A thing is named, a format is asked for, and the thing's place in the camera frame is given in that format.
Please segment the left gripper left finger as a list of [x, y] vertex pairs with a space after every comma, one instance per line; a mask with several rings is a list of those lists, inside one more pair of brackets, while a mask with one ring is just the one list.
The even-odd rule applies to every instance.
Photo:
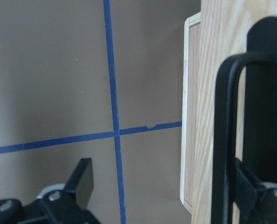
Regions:
[[92, 160], [83, 158], [65, 184], [45, 187], [28, 205], [15, 198], [1, 199], [0, 224], [98, 224], [87, 209], [92, 191]]

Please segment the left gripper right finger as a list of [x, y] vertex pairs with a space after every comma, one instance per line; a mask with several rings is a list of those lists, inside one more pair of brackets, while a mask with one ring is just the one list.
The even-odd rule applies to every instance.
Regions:
[[277, 224], [277, 183], [262, 182], [235, 159], [234, 202], [241, 224]]

